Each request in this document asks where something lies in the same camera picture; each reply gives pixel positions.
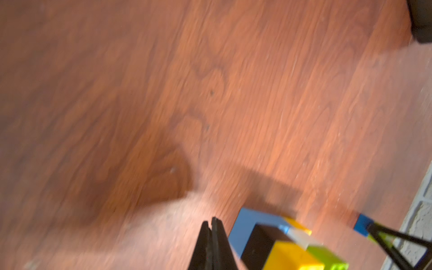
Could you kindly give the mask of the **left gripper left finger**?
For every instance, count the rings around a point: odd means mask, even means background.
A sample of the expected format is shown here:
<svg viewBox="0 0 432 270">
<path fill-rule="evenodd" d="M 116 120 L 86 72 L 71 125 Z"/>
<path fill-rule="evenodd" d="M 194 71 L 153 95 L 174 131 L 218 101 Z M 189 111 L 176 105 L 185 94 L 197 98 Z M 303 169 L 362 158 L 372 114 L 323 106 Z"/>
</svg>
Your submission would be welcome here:
<svg viewBox="0 0 432 270">
<path fill-rule="evenodd" d="M 189 270 L 238 270 L 220 219 L 213 217 L 201 224 L 198 239 L 192 253 Z"/>
</svg>

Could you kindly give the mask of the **blue long lego brick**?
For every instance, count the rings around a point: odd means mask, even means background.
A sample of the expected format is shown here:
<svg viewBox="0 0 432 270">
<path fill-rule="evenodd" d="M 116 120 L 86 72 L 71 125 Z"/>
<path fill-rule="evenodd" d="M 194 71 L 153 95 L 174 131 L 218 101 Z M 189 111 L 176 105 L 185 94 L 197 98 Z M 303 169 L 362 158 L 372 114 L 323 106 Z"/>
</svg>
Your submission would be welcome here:
<svg viewBox="0 0 432 270">
<path fill-rule="evenodd" d="M 285 234 L 293 228 L 283 217 L 249 208 L 241 208 L 235 224 L 229 234 L 228 241 L 233 251 L 241 257 L 248 239 L 256 224 L 277 227 Z"/>
</svg>

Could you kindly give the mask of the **small blue lego brick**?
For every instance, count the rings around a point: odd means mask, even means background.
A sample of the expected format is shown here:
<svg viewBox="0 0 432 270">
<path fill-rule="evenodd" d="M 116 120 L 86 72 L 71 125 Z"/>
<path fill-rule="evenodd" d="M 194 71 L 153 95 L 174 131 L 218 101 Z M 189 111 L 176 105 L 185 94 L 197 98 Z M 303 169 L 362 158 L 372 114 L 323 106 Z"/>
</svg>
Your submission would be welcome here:
<svg viewBox="0 0 432 270">
<path fill-rule="evenodd" d="M 364 214 L 359 214 L 353 229 L 355 232 L 359 233 L 360 235 L 364 237 L 368 237 L 369 236 L 368 226 L 373 223 L 374 223 L 373 219 L 369 218 Z"/>
</svg>

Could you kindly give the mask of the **black lego brick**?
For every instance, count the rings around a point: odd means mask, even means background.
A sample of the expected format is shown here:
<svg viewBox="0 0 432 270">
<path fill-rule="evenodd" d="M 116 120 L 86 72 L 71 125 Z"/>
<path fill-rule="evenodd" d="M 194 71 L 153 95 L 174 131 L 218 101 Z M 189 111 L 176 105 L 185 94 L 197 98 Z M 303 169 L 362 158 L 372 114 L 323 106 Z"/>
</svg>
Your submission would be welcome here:
<svg viewBox="0 0 432 270">
<path fill-rule="evenodd" d="M 247 269 L 262 270 L 277 241 L 290 239 L 277 227 L 256 224 L 241 255 Z"/>
</svg>

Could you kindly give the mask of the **white lego brick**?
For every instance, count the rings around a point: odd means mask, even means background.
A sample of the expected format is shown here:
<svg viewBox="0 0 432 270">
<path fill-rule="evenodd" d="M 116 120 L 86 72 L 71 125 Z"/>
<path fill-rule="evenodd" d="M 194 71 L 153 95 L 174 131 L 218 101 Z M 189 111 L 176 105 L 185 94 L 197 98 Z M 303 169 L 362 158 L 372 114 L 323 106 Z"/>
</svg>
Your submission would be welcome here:
<svg viewBox="0 0 432 270">
<path fill-rule="evenodd" d="M 321 242 L 300 229 L 289 228 L 286 234 L 304 250 L 307 250 L 310 246 L 322 246 Z"/>
</svg>

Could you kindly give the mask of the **yellow lego brick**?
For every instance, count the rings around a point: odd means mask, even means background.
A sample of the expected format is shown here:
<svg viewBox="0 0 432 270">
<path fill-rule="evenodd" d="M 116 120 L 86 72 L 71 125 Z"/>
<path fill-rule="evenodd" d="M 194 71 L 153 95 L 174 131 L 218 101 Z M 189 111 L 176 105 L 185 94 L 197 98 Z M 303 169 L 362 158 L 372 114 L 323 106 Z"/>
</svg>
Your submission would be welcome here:
<svg viewBox="0 0 432 270">
<path fill-rule="evenodd" d="M 302 224 L 300 224 L 299 222 L 297 222 L 295 219 L 290 218 L 290 217 L 284 217 L 284 220 L 293 228 L 299 229 L 303 232 L 305 232 L 307 235 L 311 235 L 312 231 L 310 229 L 308 229 L 307 227 L 303 226 Z"/>
<path fill-rule="evenodd" d="M 264 264 L 264 270 L 323 270 L 325 265 L 292 242 L 277 241 Z"/>
</svg>

